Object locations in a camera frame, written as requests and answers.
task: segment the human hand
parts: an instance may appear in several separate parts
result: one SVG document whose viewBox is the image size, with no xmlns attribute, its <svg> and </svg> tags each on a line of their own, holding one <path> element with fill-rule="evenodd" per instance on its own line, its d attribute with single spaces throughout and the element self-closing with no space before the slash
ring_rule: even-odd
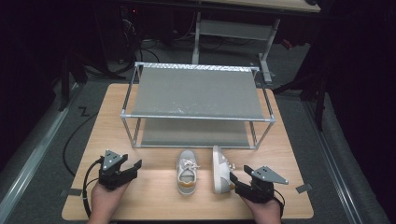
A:
<svg viewBox="0 0 396 224">
<path fill-rule="evenodd" d="M 253 203 L 241 196 L 242 201 L 245 202 L 250 209 L 251 214 L 257 224 L 280 224 L 280 206 L 275 200 L 268 203 Z"/>
<path fill-rule="evenodd" d="M 92 212 L 88 223 L 109 223 L 130 183 L 128 182 L 119 188 L 110 190 L 96 182 L 91 193 Z"/>
</svg>

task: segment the gray carpet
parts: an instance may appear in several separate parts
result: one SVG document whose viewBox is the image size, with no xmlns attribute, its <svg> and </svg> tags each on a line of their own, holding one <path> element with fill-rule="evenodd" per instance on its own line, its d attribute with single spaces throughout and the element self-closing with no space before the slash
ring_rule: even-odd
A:
<svg viewBox="0 0 396 224">
<path fill-rule="evenodd" d="M 273 72 L 274 85 L 270 88 L 283 85 L 291 81 L 301 64 L 308 46 L 286 50 L 282 46 L 274 45 L 268 58 L 270 70 Z M 161 63 L 190 63 L 191 47 L 166 47 L 158 45 L 151 49 L 160 59 Z M 156 62 L 150 54 L 144 54 L 145 62 Z M 217 49 L 212 52 L 203 49 L 201 63 L 223 65 L 258 65 L 254 54 L 243 54 L 229 49 Z M 106 93 L 106 87 L 113 80 L 106 77 L 90 76 L 88 83 L 82 88 L 69 112 L 62 123 L 60 130 L 52 140 L 47 154 L 41 162 L 35 176 L 31 180 L 20 201 L 11 213 L 7 223 L 70 223 L 62 219 L 62 210 L 65 197 L 60 193 L 63 189 L 70 188 L 73 176 L 69 174 L 63 163 L 63 150 L 67 140 L 73 132 L 87 119 L 74 134 L 66 148 L 65 158 L 72 172 L 78 168 L 83 150 L 88 142 L 95 113 L 99 111 L 100 104 Z M 295 91 L 287 91 L 276 96 L 278 107 L 284 120 L 296 160 L 299 164 L 305 183 L 312 185 L 308 191 L 309 198 L 314 208 L 314 217 L 310 219 L 285 219 L 285 223 L 349 223 L 347 214 L 339 199 L 337 190 L 326 167 L 321 152 L 321 144 L 316 136 L 315 127 L 310 122 L 303 103 L 300 102 Z M 340 130 L 336 117 L 332 112 L 331 102 L 326 99 L 327 109 L 323 117 L 323 127 L 329 146 L 337 160 L 342 174 L 345 175 L 347 185 L 351 189 L 352 197 L 360 209 L 363 223 L 389 223 L 382 208 L 377 203 L 371 192 L 364 175 L 351 155 L 347 142 Z M 32 135 L 38 136 L 37 130 Z M 24 144 L 0 175 L 1 194 L 3 198 L 11 186 L 23 162 L 27 160 L 32 149 L 29 144 Z"/>
</svg>

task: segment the white sneaker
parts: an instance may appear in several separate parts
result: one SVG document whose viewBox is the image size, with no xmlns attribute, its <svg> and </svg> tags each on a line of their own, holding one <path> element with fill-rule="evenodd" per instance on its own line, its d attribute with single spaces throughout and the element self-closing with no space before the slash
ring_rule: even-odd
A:
<svg viewBox="0 0 396 224">
<path fill-rule="evenodd" d="M 184 150 L 180 153 L 177 160 L 177 187 L 182 195 L 188 196 L 194 193 L 198 167 L 192 151 Z"/>
<path fill-rule="evenodd" d="M 213 191 L 216 194 L 230 192 L 235 188 L 235 184 L 230 180 L 230 172 L 235 169 L 235 165 L 228 163 L 228 160 L 221 153 L 221 147 L 213 147 Z"/>
</svg>

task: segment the white shoe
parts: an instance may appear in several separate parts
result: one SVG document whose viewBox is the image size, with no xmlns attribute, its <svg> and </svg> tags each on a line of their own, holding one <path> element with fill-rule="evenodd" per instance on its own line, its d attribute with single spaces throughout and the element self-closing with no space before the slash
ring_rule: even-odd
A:
<svg viewBox="0 0 396 224">
<path fill-rule="evenodd" d="M 235 184 L 230 180 L 230 172 L 235 169 L 221 153 L 221 147 L 213 147 L 213 191 L 216 194 L 230 192 Z"/>
<path fill-rule="evenodd" d="M 182 195 L 188 196 L 195 192 L 198 167 L 192 151 L 184 150 L 180 153 L 177 160 L 177 187 Z"/>
</svg>

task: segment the dark background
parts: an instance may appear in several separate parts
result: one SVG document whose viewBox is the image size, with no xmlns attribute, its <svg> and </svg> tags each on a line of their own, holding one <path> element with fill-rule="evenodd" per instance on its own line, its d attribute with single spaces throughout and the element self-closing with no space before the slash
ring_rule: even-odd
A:
<svg viewBox="0 0 396 224">
<path fill-rule="evenodd" d="M 320 5 L 322 15 L 349 19 L 326 24 L 285 19 L 279 26 L 276 43 L 287 39 L 292 45 L 312 44 L 296 80 L 313 73 L 328 75 L 326 90 L 345 138 L 377 199 L 394 222 L 390 209 L 395 200 L 392 176 L 396 170 L 395 3 L 338 0 L 321 1 Z M 133 16 L 138 18 L 135 28 L 140 37 L 149 36 L 172 45 L 174 30 L 183 34 L 189 28 L 187 21 L 192 12 L 136 9 L 137 15 Z M 229 15 L 220 18 L 242 20 Z M 101 5 L 81 2 L 1 4 L 0 170 L 51 105 L 52 86 L 61 76 L 65 55 L 78 52 L 100 66 L 106 66 L 106 61 L 134 59 L 125 48 L 122 28 L 117 5 L 104 10 Z M 296 88 L 312 84 L 308 81 Z"/>
</svg>

